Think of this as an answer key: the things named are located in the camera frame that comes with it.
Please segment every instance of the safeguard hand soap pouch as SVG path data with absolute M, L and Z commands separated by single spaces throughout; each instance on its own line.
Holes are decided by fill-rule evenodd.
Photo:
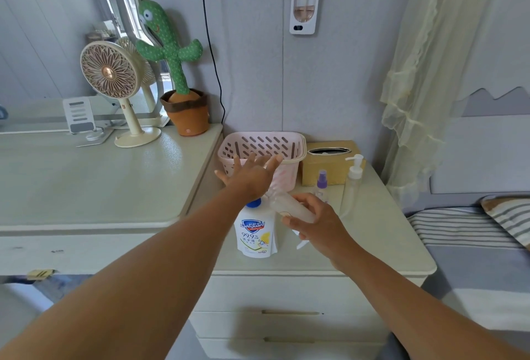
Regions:
M 248 203 L 234 223 L 237 249 L 252 258 L 267 258 L 278 252 L 274 222 L 275 212 L 267 197 Z

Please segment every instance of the person's left hand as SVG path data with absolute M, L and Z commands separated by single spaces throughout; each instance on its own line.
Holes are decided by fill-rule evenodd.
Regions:
M 256 154 L 253 152 L 245 164 L 241 166 L 241 160 L 236 155 L 234 156 L 234 174 L 231 177 L 219 170 L 215 171 L 215 175 L 226 186 L 245 194 L 245 198 L 251 202 L 261 198 L 267 192 L 272 182 L 272 175 L 282 161 L 283 156 L 281 155 L 276 155 L 273 158 L 266 155 L 256 159 Z

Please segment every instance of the mattress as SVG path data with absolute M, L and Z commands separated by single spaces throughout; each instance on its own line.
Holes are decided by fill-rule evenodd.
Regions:
M 422 288 L 530 352 L 530 251 L 481 208 L 426 209 L 409 222 L 438 270 Z M 378 359 L 408 359 L 394 336 Z

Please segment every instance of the gold tissue box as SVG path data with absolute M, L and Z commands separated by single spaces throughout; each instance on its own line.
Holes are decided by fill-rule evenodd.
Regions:
M 361 153 L 353 141 L 308 142 L 308 154 L 301 163 L 301 183 L 314 186 L 320 170 L 328 172 L 328 184 L 344 184 L 353 161 L 347 157 Z

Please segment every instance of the person's right arm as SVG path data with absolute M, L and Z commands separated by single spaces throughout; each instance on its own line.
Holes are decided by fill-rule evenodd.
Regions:
M 530 355 L 494 337 L 365 251 L 330 205 L 312 194 L 295 198 L 316 214 L 309 224 L 284 217 L 301 239 L 349 276 L 415 360 L 529 360 Z

